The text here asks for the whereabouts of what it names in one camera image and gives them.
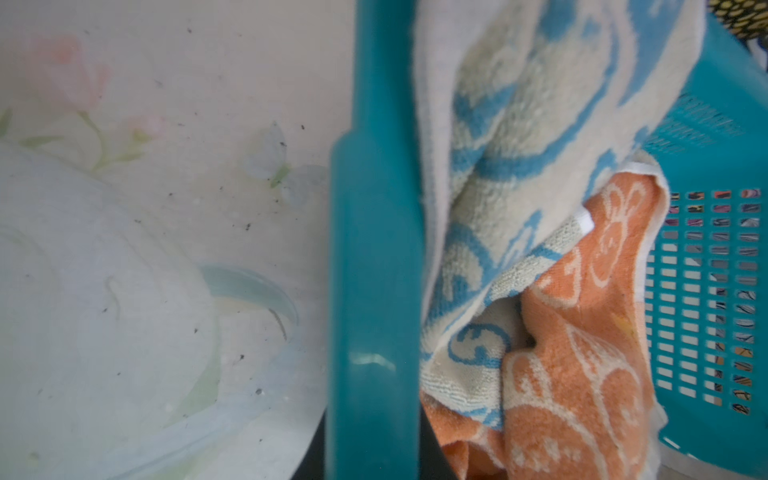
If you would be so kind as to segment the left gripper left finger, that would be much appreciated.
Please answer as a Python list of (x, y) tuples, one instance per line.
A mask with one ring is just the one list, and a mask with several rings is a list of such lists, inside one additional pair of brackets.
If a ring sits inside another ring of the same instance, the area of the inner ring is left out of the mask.
[(325, 479), (325, 430), (326, 414), (323, 414), (309, 447), (293, 473), (291, 480)]

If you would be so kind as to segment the orange patterned towel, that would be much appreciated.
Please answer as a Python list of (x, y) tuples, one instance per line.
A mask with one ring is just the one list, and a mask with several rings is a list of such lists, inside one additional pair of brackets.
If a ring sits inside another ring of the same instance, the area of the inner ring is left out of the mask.
[(589, 200), (594, 229), (520, 295), (449, 342), (488, 410), (422, 403), (456, 479), (653, 479), (666, 416), (651, 381), (646, 260), (669, 207), (660, 175), (622, 172)]

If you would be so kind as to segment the blue and cream towel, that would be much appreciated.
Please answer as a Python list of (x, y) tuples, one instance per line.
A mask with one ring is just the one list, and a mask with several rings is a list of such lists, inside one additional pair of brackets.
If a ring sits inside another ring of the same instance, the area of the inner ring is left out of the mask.
[(585, 202), (670, 110), (702, 1), (421, 1), (426, 214), (420, 387), (494, 430), (512, 326), (483, 320), (592, 229)]

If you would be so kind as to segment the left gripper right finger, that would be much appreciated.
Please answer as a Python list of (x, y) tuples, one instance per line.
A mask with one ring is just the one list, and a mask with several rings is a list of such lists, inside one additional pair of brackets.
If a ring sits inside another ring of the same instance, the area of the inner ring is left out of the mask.
[(424, 407), (420, 411), (418, 479), (457, 480), (456, 474), (439, 445)]

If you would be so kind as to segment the teal plastic basket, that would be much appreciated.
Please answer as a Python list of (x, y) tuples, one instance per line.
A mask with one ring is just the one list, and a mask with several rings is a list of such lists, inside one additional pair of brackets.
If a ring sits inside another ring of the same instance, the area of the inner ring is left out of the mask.
[[(419, 477), (426, 267), (413, 58), (419, 2), (357, 5), (352, 127), (332, 154), (327, 479)], [(603, 188), (622, 172), (660, 175), (669, 187), (643, 301), (651, 381), (666, 416), (659, 470), (763, 479), (767, 5), (702, 2), (696, 64), (662, 121)], [(597, 194), (584, 205), (591, 220), (587, 204)]]

